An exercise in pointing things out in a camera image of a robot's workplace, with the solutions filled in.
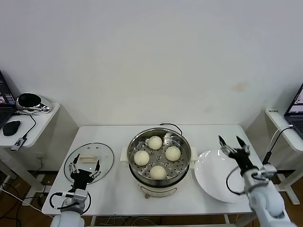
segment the white table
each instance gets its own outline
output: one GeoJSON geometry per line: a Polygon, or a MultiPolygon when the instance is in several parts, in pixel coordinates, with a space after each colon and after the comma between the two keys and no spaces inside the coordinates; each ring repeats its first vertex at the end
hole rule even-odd
{"type": "MultiPolygon", "coordinates": [[[[284,118],[284,113],[281,113],[279,110],[269,108],[265,111],[265,113],[277,128],[289,125],[289,122],[284,118]]],[[[294,151],[303,151],[303,139],[295,130],[285,130],[282,135],[294,151]]],[[[277,176],[281,182],[280,184],[275,185],[277,190],[279,192],[286,192],[293,205],[300,204],[300,201],[293,191],[291,185],[303,176],[303,165],[299,166],[287,178],[285,178],[283,174],[278,174],[277,176]]]]}
{"type": "MultiPolygon", "coordinates": [[[[92,204],[85,215],[148,216],[251,213],[247,199],[238,203],[225,203],[208,195],[197,183],[193,170],[190,170],[183,179],[182,185],[186,186],[180,186],[173,195],[145,199],[143,193],[136,186],[128,166],[119,160],[122,148],[127,147],[136,134],[152,127],[155,126],[83,126],[79,128],[66,158],[81,145],[93,142],[109,145],[115,156],[113,167],[109,173],[100,181],[87,186],[92,197],[92,204]]],[[[221,135],[229,145],[238,147],[237,135],[250,145],[252,163],[258,167],[262,165],[245,132],[239,125],[182,125],[180,127],[184,137],[190,146],[197,149],[198,154],[206,150],[218,149],[220,147],[218,135],[221,135]]],[[[44,214],[60,214],[58,210],[50,207],[49,198],[55,192],[66,192],[71,188],[71,182],[64,176],[64,163],[65,161],[42,208],[44,214]]],[[[54,197],[56,205],[61,205],[62,201],[62,198],[54,197]]]]}
{"type": "MultiPolygon", "coordinates": [[[[41,133],[44,131],[48,123],[51,121],[53,116],[59,110],[59,103],[52,103],[53,108],[51,112],[44,115],[34,115],[33,118],[36,121],[36,126],[27,134],[27,140],[23,144],[24,147],[28,148],[34,145],[37,141],[41,133]]],[[[12,136],[4,136],[3,130],[0,130],[0,159],[3,163],[8,166],[11,170],[13,170],[17,175],[19,175],[23,180],[25,180],[29,185],[32,186],[30,191],[27,194],[27,197],[33,197],[36,192],[42,192],[44,186],[40,183],[44,175],[39,175],[37,178],[34,178],[18,160],[12,155],[12,153],[17,154],[17,151],[11,151],[10,148],[16,143],[17,139],[22,137],[33,125],[34,121],[29,116],[18,115],[12,116],[9,119],[10,121],[21,121],[21,125],[16,132],[16,134],[12,136]]],[[[5,165],[0,162],[0,170],[4,171],[5,174],[12,176],[15,178],[13,172],[8,172],[8,169],[5,165]]],[[[45,191],[48,192],[50,190],[50,186],[45,188],[45,191]]],[[[26,202],[30,203],[32,199],[27,199],[26,202]]]]}

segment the white plate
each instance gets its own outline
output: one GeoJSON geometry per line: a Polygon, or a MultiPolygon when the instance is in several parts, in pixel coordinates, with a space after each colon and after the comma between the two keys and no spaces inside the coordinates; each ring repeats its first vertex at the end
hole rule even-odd
{"type": "MultiPolygon", "coordinates": [[[[238,196],[226,187],[227,175],[237,166],[234,159],[227,157],[221,150],[209,150],[201,154],[195,163],[195,175],[204,191],[223,202],[240,202],[245,195],[238,196]]],[[[230,189],[241,192],[244,180],[237,169],[228,180],[230,189]]]]}

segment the metal pot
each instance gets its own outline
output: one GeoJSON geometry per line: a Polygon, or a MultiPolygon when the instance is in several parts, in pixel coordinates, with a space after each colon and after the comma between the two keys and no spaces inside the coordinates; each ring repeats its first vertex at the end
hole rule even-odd
{"type": "Polygon", "coordinates": [[[155,188],[170,187],[181,181],[189,169],[191,160],[191,149],[187,140],[179,133],[165,129],[152,128],[140,132],[136,135],[127,148],[127,160],[133,176],[141,183],[155,188]],[[148,147],[149,138],[159,136],[163,145],[158,150],[148,147]],[[181,157],[175,162],[171,162],[165,157],[168,147],[176,146],[181,151],[181,157]],[[139,150],[145,150],[150,155],[150,161],[145,166],[138,166],[134,162],[134,155],[139,150]],[[166,170],[167,177],[164,180],[154,180],[150,177],[150,169],[154,166],[162,166],[166,170]]]}

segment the white wall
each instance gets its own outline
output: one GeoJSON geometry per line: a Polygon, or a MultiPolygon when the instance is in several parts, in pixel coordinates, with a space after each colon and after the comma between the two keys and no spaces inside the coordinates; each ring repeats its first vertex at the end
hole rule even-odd
{"type": "Polygon", "coordinates": [[[20,92],[60,102],[78,126],[239,123],[258,134],[253,143],[263,138],[261,152],[267,126],[252,123],[302,83],[302,7],[2,0],[0,68],[20,92]]]}

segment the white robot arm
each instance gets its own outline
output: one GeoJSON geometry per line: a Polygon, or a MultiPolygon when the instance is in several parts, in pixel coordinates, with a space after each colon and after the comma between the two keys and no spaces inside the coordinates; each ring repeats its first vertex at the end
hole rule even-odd
{"type": "Polygon", "coordinates": [[[81,215],[84,214],[90,207],[91,196],[86,190],[88,183],[92,182],[100,172],[99,161],[96,164],[95,172],[89,172],[83,169],[77,169],[76,163],[79,159],[78,155],[72,163],[69,164],[71,178],[74,179],[72,189],[68,192],[56,192],[50,197],[50,205],[52,208],[60,210],[61,215],[53,218],[51,227],[84,227],[84,220],[81,215]],[[54,196],[66,198],[61,207],[55,207],[52,199],[54,196]],[[85,208],[85,200],[89,197],[89,205],[85,208]]]}
{"type": "Polygon", "coordinates": [[[249,159],[249,147],[239,137],[237,140],[241,148],[231,148],[219,136],[222,152],[235,159],[241,170],[241,176],[245,182],[244,192],[249,198],[251,210],[259,218],[261,227],[295,227],[296,225],[287,215],[282,196],[269,185],[270,178],[276,173],[276,169],[268,165],[259,170],[249,159]]]}

